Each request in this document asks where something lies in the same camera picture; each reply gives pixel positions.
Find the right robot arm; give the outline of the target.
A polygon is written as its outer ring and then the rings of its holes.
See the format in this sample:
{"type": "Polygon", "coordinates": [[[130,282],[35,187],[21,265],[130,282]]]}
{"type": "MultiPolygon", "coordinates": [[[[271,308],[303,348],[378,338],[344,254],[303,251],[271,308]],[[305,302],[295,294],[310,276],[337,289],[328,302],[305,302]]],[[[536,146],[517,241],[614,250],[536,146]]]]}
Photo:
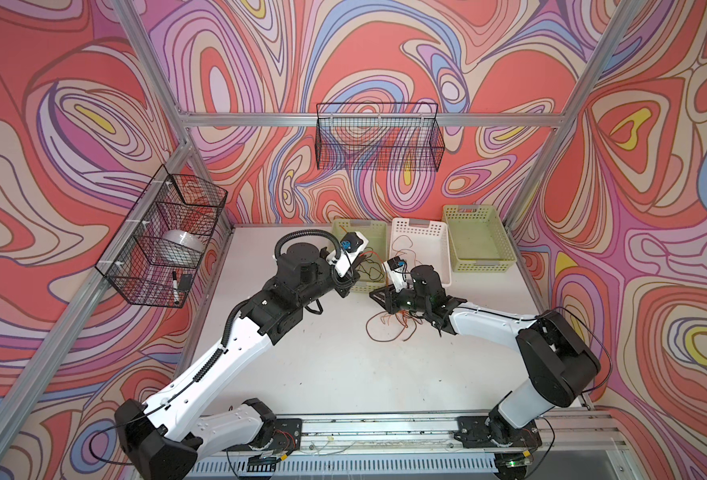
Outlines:
{"type": "Polygon", "coordinates": [[[567,408],[601,372],[601,361],[561,313],[519,315],[485,309],[447,294],[431,265],[407,268],[395,257],[383,264],[391,283],[369,298],[389,314],[405,311],[439,333],[473,336],[519,351],[525,380],[477,426],[459,426],[455,439],[465,448],[509,447],[553,408],[567,408]]]}

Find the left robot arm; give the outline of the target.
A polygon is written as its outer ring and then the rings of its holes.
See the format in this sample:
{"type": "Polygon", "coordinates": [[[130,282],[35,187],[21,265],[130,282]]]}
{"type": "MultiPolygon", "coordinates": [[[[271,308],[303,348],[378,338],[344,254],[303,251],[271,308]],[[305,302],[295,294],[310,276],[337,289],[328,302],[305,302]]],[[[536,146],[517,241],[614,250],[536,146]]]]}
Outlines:
{"type": "Polygon", "coordinates": [[[367,244],[359,231],[337,238],[321,229],[292,232],[277,242],[276,274],[232,309],[222,337],[160,392],[144,402],[128,400],[116,411],[121,450],[141,478],[183,479],[198,461],[233,447],[280,450],[283,434],[263,401],[248,399],[218,415],[205,412],[305,314],[322,314],[323,296],[351,292],[367,244]]]}

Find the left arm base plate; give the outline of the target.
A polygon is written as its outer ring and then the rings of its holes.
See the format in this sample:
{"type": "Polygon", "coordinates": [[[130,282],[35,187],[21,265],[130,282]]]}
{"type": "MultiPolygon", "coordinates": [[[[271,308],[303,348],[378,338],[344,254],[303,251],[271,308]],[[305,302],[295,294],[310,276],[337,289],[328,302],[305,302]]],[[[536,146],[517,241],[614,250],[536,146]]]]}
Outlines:
{"type": "Polygon", "coordinates": [[[248,444],[229,447],[227,452],[292,453],[301,447],[303,420],[299,417],[279,418],[264,426],[256,439],[248,444]]]}

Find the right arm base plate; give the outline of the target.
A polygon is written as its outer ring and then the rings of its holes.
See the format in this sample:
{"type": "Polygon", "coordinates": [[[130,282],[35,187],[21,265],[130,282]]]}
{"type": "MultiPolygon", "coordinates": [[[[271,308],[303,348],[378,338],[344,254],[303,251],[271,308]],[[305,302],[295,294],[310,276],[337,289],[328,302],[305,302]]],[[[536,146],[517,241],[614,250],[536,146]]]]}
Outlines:
{"type": "Polygon", "coordinates": [[[525,427],[515,428],[501,418],[459,416],[453,439],[463,448],[523,448],[537,450],[543,446],[539,429],[531,420],[525,427]]]}

